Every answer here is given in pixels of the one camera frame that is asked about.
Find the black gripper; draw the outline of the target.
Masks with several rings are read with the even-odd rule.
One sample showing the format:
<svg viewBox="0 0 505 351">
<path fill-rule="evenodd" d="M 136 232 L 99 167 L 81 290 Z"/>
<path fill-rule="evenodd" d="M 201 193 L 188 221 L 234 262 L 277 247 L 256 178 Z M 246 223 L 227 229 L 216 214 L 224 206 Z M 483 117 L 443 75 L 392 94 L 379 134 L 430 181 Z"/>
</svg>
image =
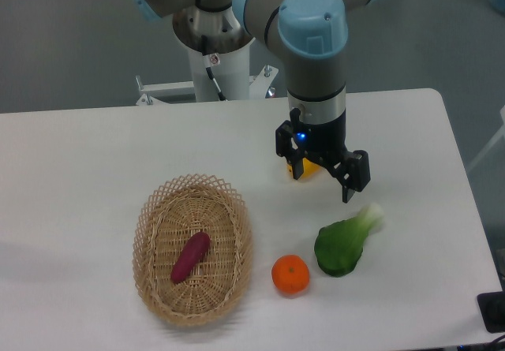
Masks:
<svg viewBox="0 0 505 351">
<path fill-rule="evenodd" d="M 346 112 L 333 121 L 310 125 L 301 120 L 299 109 L 292 109 L 290 120 L 275 130 L 275 152 L 286 159 L 294 180 L 302 176 L 304 167 L 303 153 L 293 146 L 293 140 L 308 153 L 311 162 L 322 166 L 340 183 L 343 203 L 363 191 L 371 180 L 369 156 L 364 150 L 346 149 Z"/>
</svg>

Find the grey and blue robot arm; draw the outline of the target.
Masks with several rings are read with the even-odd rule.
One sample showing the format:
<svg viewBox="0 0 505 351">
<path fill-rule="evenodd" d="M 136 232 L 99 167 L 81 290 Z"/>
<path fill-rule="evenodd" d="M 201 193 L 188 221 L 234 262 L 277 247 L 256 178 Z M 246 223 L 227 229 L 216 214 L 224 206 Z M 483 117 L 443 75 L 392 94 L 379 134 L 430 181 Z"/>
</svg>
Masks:
<svg viewBox="0 0 505 351">
<path fill-rule="evenodd" d="M 294 178 L 305 161 L 323 167 L 350 200 L 370 180 L 366 151 L 346 139 L 347 13 L 376 0 L 134 0 L 150 20 L 170 17 L 188 51 L 196 99 L 249 99 L 249 46 L 258 41 L 283 64 L 290 117 L 276 152 Z"/>
</svg>

